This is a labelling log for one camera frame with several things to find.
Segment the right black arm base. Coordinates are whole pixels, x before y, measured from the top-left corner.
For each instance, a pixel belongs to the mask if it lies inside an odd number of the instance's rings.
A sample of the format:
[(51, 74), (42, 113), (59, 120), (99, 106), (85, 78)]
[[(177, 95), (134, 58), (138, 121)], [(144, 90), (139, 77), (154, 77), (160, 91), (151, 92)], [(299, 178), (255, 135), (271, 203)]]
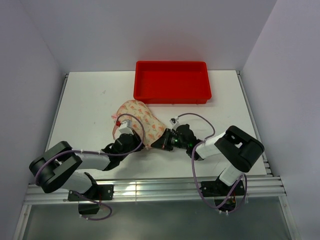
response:
[(202, 181), (199, 189), (202, 199), (214, 198), (213, 204), (209, 204), (211, 209), (228, 215), (235, 212), (246, 201), (248, 186), (246, 180), (240, 179), (234, 185), (228, 186), (217, 179)]

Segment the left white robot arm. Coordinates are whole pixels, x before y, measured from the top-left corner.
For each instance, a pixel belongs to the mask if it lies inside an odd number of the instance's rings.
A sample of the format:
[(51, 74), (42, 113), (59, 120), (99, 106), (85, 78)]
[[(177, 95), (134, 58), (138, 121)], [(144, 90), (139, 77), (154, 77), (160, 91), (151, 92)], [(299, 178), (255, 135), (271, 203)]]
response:
[(66, 189), (91, 200), (100, 189), (97, 181), (85, 170), (113, 170), (129, 154), (144, 147), (137, 133), (123, 133), (100, 151), (76, 150), (67, 141), (61, 141), (33, 160), (29, 170), (35, 177), (35, 184), (46, 194)]

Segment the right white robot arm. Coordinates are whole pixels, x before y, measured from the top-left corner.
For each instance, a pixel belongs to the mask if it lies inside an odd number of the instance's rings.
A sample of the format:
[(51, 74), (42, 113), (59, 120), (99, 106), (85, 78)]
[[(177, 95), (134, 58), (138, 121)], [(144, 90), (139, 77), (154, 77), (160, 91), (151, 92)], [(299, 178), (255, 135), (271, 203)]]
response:
[(229, 194), (239, 177), (248, 173), (265, 151), (260, 141), (234, 125), (202, 143), (188, 124), (182, 124), (174, 129), (167, 128), (151, 147), (165, 151), (184, 149), (189, 157), (195, 150), (196, 161), (222, 154), (228, 164), (216, 180), (200, 183), (199, 189), (203, 197), (223, 197)]

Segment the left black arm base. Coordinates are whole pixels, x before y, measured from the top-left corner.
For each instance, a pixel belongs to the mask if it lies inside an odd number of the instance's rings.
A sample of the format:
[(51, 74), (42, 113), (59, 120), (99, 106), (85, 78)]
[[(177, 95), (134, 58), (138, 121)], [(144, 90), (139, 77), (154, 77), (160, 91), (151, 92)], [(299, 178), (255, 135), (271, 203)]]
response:
[[(67, 201), (78, 202), (78, 213), (86, 221), (102, 221), (112, 216), (113, 209), (104, 201), (112, 200), (113, 194), (113, 184), (94, 185), (85, 193), (70, 190)], [(102, 208), (107, 209), (108, 214), (104, 217), (94, 217)]]

